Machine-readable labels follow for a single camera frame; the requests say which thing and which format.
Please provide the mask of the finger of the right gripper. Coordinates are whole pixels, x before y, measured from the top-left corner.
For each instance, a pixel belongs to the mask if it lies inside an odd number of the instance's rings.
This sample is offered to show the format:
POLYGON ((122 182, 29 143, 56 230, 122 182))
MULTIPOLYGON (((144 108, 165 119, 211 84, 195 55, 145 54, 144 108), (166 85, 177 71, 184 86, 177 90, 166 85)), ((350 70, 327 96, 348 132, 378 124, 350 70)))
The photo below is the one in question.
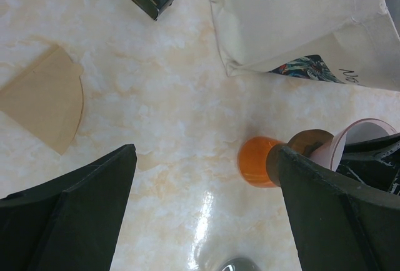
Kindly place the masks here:
POLYGON ((346 145, 336 172, 399 195, 399 134, 346 145))

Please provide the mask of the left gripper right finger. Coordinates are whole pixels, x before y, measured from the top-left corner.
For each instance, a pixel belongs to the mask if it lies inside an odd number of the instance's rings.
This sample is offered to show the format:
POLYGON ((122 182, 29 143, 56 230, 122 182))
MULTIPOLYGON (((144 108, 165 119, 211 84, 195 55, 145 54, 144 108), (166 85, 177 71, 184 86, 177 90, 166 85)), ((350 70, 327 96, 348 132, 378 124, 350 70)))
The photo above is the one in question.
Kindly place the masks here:
POLYGON ((399 196, 286 146, 277 167, 303 270, 399 270, 399 196))

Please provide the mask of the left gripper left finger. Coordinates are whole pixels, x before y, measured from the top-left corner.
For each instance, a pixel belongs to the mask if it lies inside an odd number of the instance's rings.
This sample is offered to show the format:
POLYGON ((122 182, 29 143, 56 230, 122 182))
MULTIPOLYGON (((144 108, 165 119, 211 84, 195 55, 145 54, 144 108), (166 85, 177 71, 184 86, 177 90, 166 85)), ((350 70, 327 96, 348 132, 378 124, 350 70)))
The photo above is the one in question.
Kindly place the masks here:
POLYGON ((1 199, 1 269, 109 270, 136 163, 126 144, 1 199))

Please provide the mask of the white paper coffee filter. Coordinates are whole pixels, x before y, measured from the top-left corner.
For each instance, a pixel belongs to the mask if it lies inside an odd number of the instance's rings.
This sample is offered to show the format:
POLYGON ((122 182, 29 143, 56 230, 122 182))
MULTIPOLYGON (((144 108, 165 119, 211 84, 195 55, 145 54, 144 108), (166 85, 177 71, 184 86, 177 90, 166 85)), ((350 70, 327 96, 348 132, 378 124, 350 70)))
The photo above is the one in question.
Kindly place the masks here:
POLYGON ((362 119, 351 124, 346 131, 345 144, 354 144, 396 134, 397 130, 379 119, 362 119))

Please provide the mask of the pink glass dripper cone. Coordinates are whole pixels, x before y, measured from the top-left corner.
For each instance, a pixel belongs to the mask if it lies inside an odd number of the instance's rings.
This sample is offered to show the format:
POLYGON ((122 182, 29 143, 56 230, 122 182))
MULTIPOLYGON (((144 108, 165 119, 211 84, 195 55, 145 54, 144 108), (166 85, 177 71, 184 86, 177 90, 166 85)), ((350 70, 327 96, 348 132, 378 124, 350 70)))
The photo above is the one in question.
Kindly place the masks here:
POLYGON ((316 149, 310 155, 310 159, 314 163, 335 172, 343 156, 344 147, 347 145, 345 141, 348 127, 316 149))

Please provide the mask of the brown paper coffee filter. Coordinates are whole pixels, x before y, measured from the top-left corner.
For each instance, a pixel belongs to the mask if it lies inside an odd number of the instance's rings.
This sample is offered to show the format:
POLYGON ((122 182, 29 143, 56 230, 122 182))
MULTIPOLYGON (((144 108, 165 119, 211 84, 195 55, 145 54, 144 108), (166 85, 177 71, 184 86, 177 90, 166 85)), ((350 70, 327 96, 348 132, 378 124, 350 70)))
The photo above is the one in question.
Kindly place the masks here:
POLYGON ((1 89, 1 111, 62 155, 82 119, 82 74, 83 67, 54 45, 1 89))

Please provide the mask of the grey glass carafe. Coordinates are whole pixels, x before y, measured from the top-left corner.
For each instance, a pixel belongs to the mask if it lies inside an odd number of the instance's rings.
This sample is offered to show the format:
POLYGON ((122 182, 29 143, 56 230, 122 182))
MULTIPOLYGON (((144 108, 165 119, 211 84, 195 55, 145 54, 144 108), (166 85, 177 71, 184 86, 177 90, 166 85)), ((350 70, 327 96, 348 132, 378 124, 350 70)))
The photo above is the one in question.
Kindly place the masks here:
POLYGON ((224 262, 219 271, 260 271, 261 269, 247 257, 234 257, 224 262))

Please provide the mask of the orange glass carafe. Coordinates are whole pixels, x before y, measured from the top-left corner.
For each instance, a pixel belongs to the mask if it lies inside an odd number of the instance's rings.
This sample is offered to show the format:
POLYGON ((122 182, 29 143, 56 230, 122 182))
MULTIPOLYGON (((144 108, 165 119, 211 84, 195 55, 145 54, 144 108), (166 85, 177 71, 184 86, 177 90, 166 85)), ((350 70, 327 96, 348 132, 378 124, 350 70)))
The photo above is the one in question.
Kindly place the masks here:
POLYGON ((281 144, 281 141, 257 136, 241 146, 237 154, 237 166, 248 184, 257 188, 276 187, 269 177, 266 162, 270 151, 278 144, 281 144))

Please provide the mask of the cream canvas tote bag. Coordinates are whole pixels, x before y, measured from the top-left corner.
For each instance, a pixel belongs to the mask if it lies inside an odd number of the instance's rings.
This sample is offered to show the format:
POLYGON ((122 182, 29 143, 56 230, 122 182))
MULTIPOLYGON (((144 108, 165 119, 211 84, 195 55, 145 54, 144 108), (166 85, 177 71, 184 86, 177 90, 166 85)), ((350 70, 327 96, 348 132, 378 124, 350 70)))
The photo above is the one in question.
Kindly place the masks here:
POLYGON ((399 90, 399 0, 211 0, 229 76, 399 90))

